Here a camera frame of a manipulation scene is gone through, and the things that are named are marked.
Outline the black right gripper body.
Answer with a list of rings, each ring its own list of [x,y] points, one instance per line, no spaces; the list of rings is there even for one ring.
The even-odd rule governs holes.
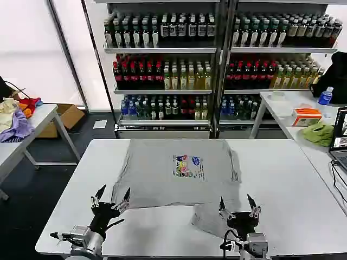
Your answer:
[[[235,229],[238,235],[247,235],[255,232],[258,225],[258,214],[251,212],[235,212],[227,219],[227,225]]]

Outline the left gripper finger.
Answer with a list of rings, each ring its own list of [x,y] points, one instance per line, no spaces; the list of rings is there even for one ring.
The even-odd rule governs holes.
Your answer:
[[[113,210],[118,210],[118,211],[125,211],[126,208],[129,206],[129,200],[130,200],[130,191],[131,188],[129,187],[122,199],[122,201],[118,204],[115,204],[111,207]]]
[[[104,194],[106,185],[103,185],[100,189],[97,190],[95,196],[91,196],[91,207],[99,207],[99,201]]]

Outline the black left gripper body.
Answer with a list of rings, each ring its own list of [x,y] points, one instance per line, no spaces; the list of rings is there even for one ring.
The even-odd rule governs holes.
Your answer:
[[[119,217],[119,210],[115,203],[100,202],[98,207],[92,208],[92,212],[94,217],[89,228],[99,235],[105,235],[110,220]]]

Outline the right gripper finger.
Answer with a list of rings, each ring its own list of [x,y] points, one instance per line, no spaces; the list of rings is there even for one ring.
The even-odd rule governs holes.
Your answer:
[[[249,204],[250,204],[250,208],[251,208],[251,212],[249,214],[250,217],[258,217],[260,212],[261,212],[261,207],[257,206],[255,200],[250,196],[247,195]]]
[[[220,196],[220,204],[219,204],[219,215],[223,218],[223,219],[233,219],[235,218],[235,215],[231,212],[229,212],[226,209],[223,197]]]

